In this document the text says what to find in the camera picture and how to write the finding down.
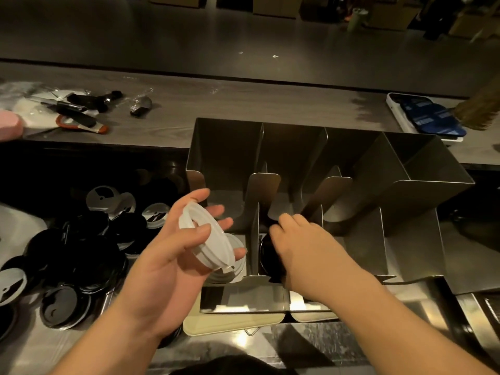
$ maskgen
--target hand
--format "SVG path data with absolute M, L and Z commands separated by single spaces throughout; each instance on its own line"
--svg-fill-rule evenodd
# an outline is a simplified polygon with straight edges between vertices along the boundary
M 120 308 L 122 315 L 139 329 L 160 339 L 183 323 L 211 272 L 190 250 L 208 239 L 210 225 L 178 227 L 184 207 L 191 201 L 205 200 L 209 194 L 209 189 L 198 189 L 172 206 L 165 225 L 130 269 L 112 305 Z M 214 217 L 224 213 L 222 205 L 207 210 Z M 218 223 L 225 230 L 233 225 L 233 219 L 225 218 Z M 236 260 L 245 255 L 244 248 L 234 250 Z
M 364 270 L 333 236 L 302 215 L 282 214 L 269 229 L 286 269 L 284 285 L 300 295 L 327 304 L 332 292 L 362 277 Z

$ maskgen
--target left hand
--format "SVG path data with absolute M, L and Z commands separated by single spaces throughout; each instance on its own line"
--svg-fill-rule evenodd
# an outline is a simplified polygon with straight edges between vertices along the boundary
M 191 252 L 191 248 L 208 239 L 210 225 L 178 227 L 184 207 L 191 201 L 205 200 L 209 194 L 209 189 L 198 189 L 172 206 L 165 225 L 131 268 L 112 305 L 142 332 L 161 339 L 178 328 L 211 273 Z M 217 217 L 224 213 L 224 206 L 213 205 L 207 210 Z M 225 218 L 218 223 L 226 230 L 233 225 L 233 219 Z M 245 255 L 244 248 L 234 250 L 236 260 Z

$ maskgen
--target forearm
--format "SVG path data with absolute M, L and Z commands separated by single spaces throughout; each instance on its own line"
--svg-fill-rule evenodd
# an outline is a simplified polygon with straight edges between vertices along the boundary
M 68 354 L 51 375 L 144 374 L 159 344 L 112 305 Z
M 351 329 L 383 375 L 493 375 L 494 372 L 406 308 L 363 271 L 327 305 Z

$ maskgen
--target pink sponge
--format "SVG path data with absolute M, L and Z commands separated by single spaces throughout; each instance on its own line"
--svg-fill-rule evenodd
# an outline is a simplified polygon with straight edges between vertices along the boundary
M 22 120 L 14 112 L 0 109 L 0 142 L 22 136 Z

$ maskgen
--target beige tray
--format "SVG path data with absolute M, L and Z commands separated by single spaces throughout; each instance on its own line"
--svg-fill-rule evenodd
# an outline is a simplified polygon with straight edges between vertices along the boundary
M 275 325 L 284 319 L 284 313 L 263 314 L 205 314 L 199 311 L 201 293 L 198 295 L 183 323 L 184 332 L 190 336 L 231 332 Z
M 291 316 L 298 322 L 318 322 L 338 318 L 333 312 L 297 312 Z

